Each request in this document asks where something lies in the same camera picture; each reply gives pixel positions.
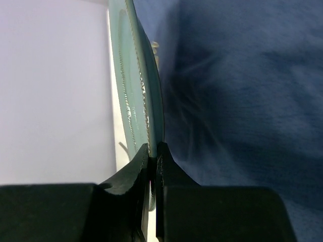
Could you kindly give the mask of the blue cloth placemat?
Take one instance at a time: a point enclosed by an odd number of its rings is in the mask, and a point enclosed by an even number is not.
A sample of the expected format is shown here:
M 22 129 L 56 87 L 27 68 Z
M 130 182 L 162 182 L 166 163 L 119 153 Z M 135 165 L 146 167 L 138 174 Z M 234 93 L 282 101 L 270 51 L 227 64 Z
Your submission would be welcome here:
M 199 184 L 262 186 L 322 241 L 322 1 L 135 1 L 165 140 Z

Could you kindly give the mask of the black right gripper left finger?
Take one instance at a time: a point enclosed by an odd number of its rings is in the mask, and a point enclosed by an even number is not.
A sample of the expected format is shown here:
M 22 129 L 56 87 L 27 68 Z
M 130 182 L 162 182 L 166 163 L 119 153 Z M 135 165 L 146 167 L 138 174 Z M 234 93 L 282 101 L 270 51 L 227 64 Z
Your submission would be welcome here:
M 146 241 L 148 147 L 103 183 L 1 187 L 1 241 Z

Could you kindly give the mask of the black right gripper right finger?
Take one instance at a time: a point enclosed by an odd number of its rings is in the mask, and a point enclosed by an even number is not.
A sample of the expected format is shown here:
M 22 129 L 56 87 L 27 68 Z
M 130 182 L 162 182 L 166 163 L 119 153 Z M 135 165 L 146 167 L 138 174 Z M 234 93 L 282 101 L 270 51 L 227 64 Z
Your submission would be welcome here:
M 264 187 L 201 186 L 158 145 L 159 241 L 295 241 L 280 196 Z

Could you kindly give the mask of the green ceramic plate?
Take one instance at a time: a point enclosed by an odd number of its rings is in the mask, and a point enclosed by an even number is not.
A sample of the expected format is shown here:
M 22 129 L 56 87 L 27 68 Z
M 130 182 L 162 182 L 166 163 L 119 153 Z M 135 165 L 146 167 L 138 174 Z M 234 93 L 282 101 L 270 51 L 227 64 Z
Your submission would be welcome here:
M 146 144 L 149 209 L 155 208 L 157 146 L 164 141 L 164 111 L 153 49 L 133 1 L 109 1 L 109 24 L 117 94 L 129 159 Z

